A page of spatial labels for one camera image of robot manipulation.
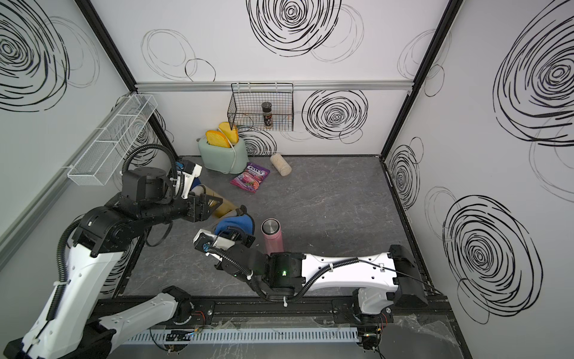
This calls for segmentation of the gold thermos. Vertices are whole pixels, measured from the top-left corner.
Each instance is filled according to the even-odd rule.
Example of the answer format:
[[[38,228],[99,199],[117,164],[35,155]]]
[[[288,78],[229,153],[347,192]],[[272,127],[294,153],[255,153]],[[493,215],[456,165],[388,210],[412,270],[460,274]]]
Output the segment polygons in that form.
[[[212,198],[209,201],[209,206],[214,209],[212,215],[216,218],[222,218],[238,209],[234,203],[225,199],[222,195],[218,194],[206,185],[196,185],[191,190],[191,193],[195,195],[206,194],[207,196],[211,196]]]

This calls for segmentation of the blue and grey cloth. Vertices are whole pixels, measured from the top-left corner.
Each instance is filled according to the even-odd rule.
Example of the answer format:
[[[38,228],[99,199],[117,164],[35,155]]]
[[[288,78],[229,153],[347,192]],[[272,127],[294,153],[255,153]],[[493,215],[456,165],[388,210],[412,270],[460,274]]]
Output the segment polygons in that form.
[[[215,225],[213,233],[219,235],[228,227],[237,227],[250,236],[255,233],[255,221],[244,205],[223,216]]]

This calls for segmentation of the blue thermos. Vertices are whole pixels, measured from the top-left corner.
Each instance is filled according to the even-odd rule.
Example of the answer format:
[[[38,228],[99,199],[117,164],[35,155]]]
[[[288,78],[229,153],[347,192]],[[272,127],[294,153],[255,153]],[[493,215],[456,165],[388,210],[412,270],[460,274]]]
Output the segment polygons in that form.
[[[201,185],[201,181],[200,181],[200,178],[196,177],[196,178],[194,178],[193,182],[191,183],[190,190],[192,190],[193,188],[195,188],[198,185]]]

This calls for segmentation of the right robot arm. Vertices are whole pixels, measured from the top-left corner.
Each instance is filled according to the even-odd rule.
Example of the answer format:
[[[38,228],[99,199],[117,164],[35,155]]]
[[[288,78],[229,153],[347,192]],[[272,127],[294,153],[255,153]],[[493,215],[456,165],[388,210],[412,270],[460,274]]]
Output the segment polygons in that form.
[[[390,306],[425,308],[425,283],[412,254],[402,245],[366,257],[322,257],[277,252],[264,254],[241,242],[201,230],[194,247],[218,260],[218,268],[244,282],[266,302],[284,307],[327,288],[351,288],[357,312],[375,315]]]

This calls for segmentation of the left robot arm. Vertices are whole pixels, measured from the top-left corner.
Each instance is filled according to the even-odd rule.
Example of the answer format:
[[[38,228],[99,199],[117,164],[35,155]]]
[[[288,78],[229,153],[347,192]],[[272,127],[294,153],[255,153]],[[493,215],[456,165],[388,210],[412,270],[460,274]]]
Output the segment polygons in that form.
[[[133,241],[146,239],[159,224],[206,221],[223,202],[191,190],[202,171],[199,165],[169,153],[168,171],[132,168],[138,154],[139,149],[126,154],[121,191],[62,233],[56,249],[58,280],[49,301],[30,331],[6,345],[5,357],[106,358],[154,325],[191,316],[191,297],[171,286],[119,314],[91,319],[110,273]]]

